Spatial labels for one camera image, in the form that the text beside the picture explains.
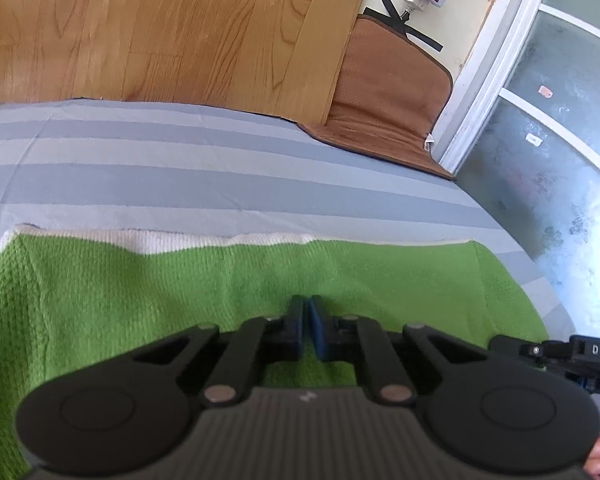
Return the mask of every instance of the brown seat cushion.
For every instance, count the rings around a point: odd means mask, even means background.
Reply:
[[[444,178],[424,149],[451,96],[446,68],[389,27],[359,16],[326,124],[301,124],[315,139]]]

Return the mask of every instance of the green cloth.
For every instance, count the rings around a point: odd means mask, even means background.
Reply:
[[[524,292],[485,247],[342,241],[137,254],[81,238],[16,233],[0,252],[0,480],[26,471],[13,415],[39,384],[212,321],[233,330],[322,295],[335,315],[386,330],[423,322],[485,346],[497,333],[546,339]],[[353,384],[349,365],[279,364],[268,383]]]

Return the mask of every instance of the striped bed sheet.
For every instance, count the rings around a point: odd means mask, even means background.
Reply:
[[[473,239],[509,269],[553,338],[574,330],[536,264],[456,184],[256,114],[92,100],[0,106],[0,237],[21,223],[392,244]]]

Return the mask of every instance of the wooden floor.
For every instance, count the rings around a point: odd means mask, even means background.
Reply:
[[[326,118],[361,0],[0,0],[0,104],[71,97]]]

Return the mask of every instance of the beige wall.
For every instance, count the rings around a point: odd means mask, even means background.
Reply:
[[[402,13],[405,2],[392,1],[398,12]],[[408,24],[444,45],[442,52],[426,46],[424,48],[456,78],[469,56],[490,5],[490,0],[447,0],[441,9],[428,6],[423,12],[415,11]],[[361,12],[365,7],[385,12],[380,0],[364,0]]]

